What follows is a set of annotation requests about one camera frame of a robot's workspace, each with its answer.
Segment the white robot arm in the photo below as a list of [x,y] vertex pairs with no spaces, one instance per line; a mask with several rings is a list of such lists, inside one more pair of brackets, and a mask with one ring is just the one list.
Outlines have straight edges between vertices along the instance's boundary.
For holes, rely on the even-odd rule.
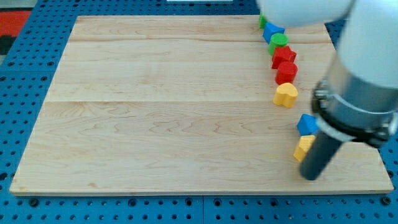
[[299,171],[315,180],[342,144],[381,147],[397,132],[397,2],[258,0],[268,21],[300,27],[346,19],[336,55],[312,94],[319,127]]

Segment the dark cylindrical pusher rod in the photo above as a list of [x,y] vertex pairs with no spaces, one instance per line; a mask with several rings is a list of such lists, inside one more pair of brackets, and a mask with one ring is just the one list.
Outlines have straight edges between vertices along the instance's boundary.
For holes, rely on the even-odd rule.
[[299,165],[301,176],[307,180],[316,180],[342,144],[341,141],[319,131]]

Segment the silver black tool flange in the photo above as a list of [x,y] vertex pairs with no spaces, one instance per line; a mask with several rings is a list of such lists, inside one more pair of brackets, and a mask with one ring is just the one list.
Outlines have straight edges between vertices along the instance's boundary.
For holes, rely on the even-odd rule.
[[380,147],[397,132],[397,85],[355,75],[335,55],[313,90],[312,111],[330,137]]

